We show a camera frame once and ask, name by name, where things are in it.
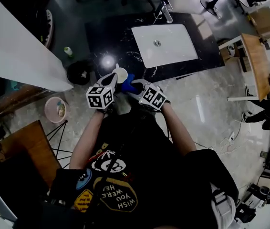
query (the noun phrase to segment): wooden desk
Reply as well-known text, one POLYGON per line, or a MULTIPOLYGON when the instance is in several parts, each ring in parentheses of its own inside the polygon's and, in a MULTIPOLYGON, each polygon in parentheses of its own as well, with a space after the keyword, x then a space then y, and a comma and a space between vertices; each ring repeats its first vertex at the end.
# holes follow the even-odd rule
POLYGON ((270 63, 264 51, 263 45, 259 42, 258 36, 241 34, 222 45, 219 49, 225 48, 235 42, 242 41, 245 52, 249 58, 249 64, 254 74, 255 88, 257 96, 245 97, 229 97, 228 101, 240 100, 263 100, 270 92, 269 76, 270 76, 270 63))
POLYGON ((18 130, 0 142, 0 161, 26 149, 34 166, 50 188, 56 170, 62 168, 46 138, 40 121, 18 130))

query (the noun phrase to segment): sink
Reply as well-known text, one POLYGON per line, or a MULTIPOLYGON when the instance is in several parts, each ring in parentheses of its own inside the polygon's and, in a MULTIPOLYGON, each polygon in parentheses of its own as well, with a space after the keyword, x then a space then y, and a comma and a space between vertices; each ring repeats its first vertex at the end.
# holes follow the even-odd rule
POLYGON ((146 68, 198 58, 182 24, 139 26, 132 32, 146 68))

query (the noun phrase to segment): white shoe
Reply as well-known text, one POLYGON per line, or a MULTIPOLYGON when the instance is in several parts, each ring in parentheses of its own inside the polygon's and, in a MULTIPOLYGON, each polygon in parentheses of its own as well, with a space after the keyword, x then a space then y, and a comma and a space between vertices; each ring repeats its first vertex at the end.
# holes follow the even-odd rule
POLYGON ((248 118, 248 116, 245 113, 242 113, 242 120, 246 123, 246 119, 248 118))
POLYGON ((249 96, 249 88, 245 86, 245 95, 248 97, 249 96))

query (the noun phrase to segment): wooden board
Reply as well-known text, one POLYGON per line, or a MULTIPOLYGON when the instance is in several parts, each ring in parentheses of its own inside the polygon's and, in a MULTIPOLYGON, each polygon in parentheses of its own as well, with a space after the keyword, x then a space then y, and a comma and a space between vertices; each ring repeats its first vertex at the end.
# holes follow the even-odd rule
POLYGON ((4 161, 26 149, 34 166, 50 188, 61 168, 40 121, 35 121, 0 142, 0 161, 4 161))
POLYGON ((270 92, 270 63, 263 46, 259 42, 259 37, 247 34, 241 36, 255 77, 258 97, 261 101, 270 92))
POLYGON ((19 90, 0 96, 0 118, 53 93, 37 86, 22 85, 19 90))

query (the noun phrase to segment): person in background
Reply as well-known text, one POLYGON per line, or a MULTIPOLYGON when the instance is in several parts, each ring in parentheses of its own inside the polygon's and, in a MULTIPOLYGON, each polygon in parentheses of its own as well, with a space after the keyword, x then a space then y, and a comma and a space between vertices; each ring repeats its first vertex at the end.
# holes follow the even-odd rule
MULTIPOLYGON (((252 96, 249 94, 248 88, 246 88, 247 96, 252 96)), ((266 120, 263 124, 263 129, 269 130, 270 129, 270 100, 250 100, 253 104, 263 108, 261 112, 255 115, 248 116, 246 113, 242 114, 242 118, 246 123, 256 123, 260 121, 266 120)))

